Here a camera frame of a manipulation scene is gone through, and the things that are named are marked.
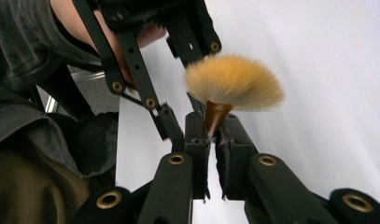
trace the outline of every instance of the white backdrop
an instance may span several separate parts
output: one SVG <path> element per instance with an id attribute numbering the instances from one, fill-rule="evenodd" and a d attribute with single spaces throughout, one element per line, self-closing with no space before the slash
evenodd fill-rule
<path id="1" fill-rule="evenodd" d="M 313 192 L 359 189 L 380 202 L 380 0 L 205 0 L 223 45 L 268 65 L 287 95 L 278 108 L 239 113 L 260 152 L 280 157 Z M 164 40 L 143 49 L 161 102 L 184 130 L 191 112 L 184 68 Z M 148 112 L 120 100 L 118 184 L 153 178 L 170 152 Z M 195 202 L 193 223 L 246 223 L 243 203 L 222 201 L 214 156 L 212 200 Z"/>

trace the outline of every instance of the brush handle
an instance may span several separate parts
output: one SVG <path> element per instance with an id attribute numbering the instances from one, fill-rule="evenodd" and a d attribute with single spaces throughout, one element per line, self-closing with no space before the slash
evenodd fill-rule
<path id="1" fill-rule="evenodd" d="M 231 110 L 233 110 L 233 105 L 216 104 L 211 101 L 206 102 L 204 125 L 207 129 L 207 135 L 216 135 L 219 125 L 225 120 L 225 117 L 227 117 Z"/>

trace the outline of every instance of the blonde bristles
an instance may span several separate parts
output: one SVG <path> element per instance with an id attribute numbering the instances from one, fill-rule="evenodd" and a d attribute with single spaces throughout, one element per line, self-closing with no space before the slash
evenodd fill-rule
<path id="1" fill-rule="evenodd" d="M 238 55 L 210 56 L 190 65 L 186 83 L 202 103 L 233 105 L 234 110 L 262 111 L 284 99 L 278 80 L 267 67 Z"/>

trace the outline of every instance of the brass screw insert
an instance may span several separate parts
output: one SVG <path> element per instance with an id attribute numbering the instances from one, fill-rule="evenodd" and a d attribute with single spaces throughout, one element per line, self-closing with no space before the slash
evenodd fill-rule
<path id="1" fill-rule="evenodd" d="M 148 108 L 150 109 L 153 109 L 155 107 L 155 101 L 152 98 L 148 98 L 146 103 L 147 103 Z"/>
<path id="2" fill-rule="evenodd" d="M 277 164 L 276 160 L 269 156 L 261 156 L 259 158 L 260 163 L 268 166 L 274 166 Z"/>
<path id="3" fill-rule="evenodd" d="M 346 194 L 342 199 L 349 207 L 362 213 L 370 213 L 373 210 L 373 206 L 367 200 L 356 194 Z"/>
<path id="4" fill-rule="evenodd" d="M 179 165 L 179 164 L 184 163 L 185 159 L 183 156 L 173 155 L 173 156 L 169 157 L 168 161 L 170 164 Z"/>
<path id="5" fill-rule="evenodd" d="M 113 90 L 115 92 L 122 92 L 123 91 L 122 84 L 120 84 L 118 81 L 113 82 Z"/>
<path id="6" fill-rule="evenodd" d="M 121 199 L 122 195 L 120 192 L 112 190 L 100 196 L 96 201 L 96 205 L 98 208 L 108 209 L 116 206 Z"/>
<path id="7" fill-rule="evenodd" d="M 219 52 L 219 44 L 216 41 L 213 41 L 210 47 L 212 48 L 213 52 Z"/>

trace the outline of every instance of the makeup brush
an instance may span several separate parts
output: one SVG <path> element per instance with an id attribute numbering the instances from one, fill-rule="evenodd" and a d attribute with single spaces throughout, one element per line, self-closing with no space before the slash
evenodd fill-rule
<path id="1" fill-rule="evenodd" d="M 186 69 L 190 94 L 206 105 L 204 124 L 209 136 L 231 110 L 265 111 L 279 105 L 284 93 L 263 64 L 239 55 L 209 56 Z"/>

